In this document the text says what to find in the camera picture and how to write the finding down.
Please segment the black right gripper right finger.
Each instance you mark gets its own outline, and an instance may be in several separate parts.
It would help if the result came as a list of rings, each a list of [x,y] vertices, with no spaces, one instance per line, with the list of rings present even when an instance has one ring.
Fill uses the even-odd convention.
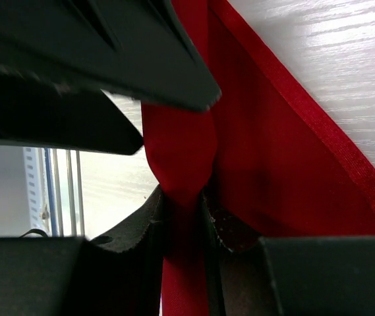
[[[260,234],[209,191],[201,195],[206,289],[210,315],[281,315]]]

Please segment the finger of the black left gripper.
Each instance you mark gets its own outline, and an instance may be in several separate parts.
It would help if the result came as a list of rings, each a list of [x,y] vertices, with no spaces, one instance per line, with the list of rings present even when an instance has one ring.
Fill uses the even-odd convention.
[[[221,95],[170,1],[0,1],[0,71],[198,112]]]
[[[0,73],[0,145],[133,155],[143,139],[102,92],[63,93]]]

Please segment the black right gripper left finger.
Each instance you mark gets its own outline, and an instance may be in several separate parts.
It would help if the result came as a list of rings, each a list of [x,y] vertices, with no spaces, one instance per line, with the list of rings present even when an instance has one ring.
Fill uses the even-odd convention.
[[[157,186],[126,219],[83,241],[60,315],[158,315],[164,217]]]

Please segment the red cloth napkin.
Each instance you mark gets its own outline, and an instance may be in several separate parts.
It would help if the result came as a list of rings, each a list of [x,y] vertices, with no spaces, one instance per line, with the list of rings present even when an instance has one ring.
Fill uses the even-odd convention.
[[[167,196],[164,315],[207,315],[196,204],[217,200],[265,236],[375,235],[375,168],[227,1],[174,1],[222,90],[211,111],[142,105]]]

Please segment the aluminium mounting rail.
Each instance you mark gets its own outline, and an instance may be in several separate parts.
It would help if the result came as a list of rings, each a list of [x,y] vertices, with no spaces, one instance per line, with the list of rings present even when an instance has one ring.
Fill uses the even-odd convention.
[[[80,152],[43,150],[46,219],[52,236],[85,236]]]

